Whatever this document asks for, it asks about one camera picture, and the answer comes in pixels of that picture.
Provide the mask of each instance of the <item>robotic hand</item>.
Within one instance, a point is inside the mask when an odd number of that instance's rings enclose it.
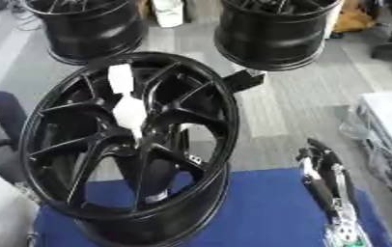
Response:
[[[322,142],[308,139],[310,148],[296,158],[303,169],[302,182],[326,215],[326,247],[372,247],[358,220],[358,206],[350,175],[337,154]]]

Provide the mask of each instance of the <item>floor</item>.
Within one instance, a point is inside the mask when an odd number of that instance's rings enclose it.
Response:
[[[218,3],[197,3],[194,23],[173,29],[153,27],[139,50],[189,56],[221,75],[239,70],[212,42]],[[30,112],[50,88],[77,68],[47,55],[42,30],[23,32],[16,25],[10,14],[0,13],[0,90],[14,93]],[[392,193],[367,172],[360,147],[338,130],[361,94],[392,91],[392,61],[369,57],[370,49],[383,43],[389,30],[382,26],[330,40],[314,64],[269,72],[262,86],[238,94],[241,130],[231,159],[234,169],[294,167],[294,156],[306,137],[319,138],[341,155],[357,187],[371,195],[392,237]],[[192,146],[204,152],[209,143],[201,135]]]

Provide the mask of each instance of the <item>metal bracket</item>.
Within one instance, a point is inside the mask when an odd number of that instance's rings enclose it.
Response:
[[[255,70],[243,69],[223,78],[225,84],[235,94],[264,83],[265,74]]]

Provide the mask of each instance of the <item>blue table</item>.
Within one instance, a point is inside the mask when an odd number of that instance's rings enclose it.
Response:
[[[228,197],[211,223],[186,247],[322,247],[324,217],[300,183],[297,169],[234,172]],[[91,184],[98,200],[120,200],[121,181]],[[369,198],[356,193],[365,231],[376,247],[392,247]],[[72,223],[44,206],[35,223],[39,247],[96,247]]]

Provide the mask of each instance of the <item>wire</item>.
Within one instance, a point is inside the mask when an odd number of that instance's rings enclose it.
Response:
[[[35,21],[39,21],[39,19],[32,13],[28,13],[28,11],[20,5],[18,0],[9,0],[9,9],[13,18],[16,20],[17,26],[16,28],[20,31],[35,31],[42,28],[42,25],[39,23],[35,27],[28,28],[27,25],[33,23]]]

